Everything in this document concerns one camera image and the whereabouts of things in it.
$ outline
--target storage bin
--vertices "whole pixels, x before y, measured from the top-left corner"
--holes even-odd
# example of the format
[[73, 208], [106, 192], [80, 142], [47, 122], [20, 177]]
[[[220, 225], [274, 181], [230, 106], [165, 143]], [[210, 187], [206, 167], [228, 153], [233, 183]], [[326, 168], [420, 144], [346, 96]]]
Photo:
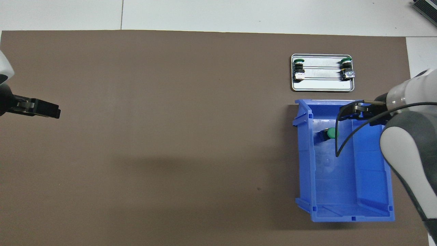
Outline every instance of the storage bin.
[[[339, 157], [334, 139], [318, 132], [335, 127], [339, 108], [353, 100], [296, 100], [300, 197], [298, 206], [315, 222], [393, 221], [392, 181], [379, 138], [383, 126], [365, 126], [354, 134]], [[364, 121], [339, 122], [338, 146]]]

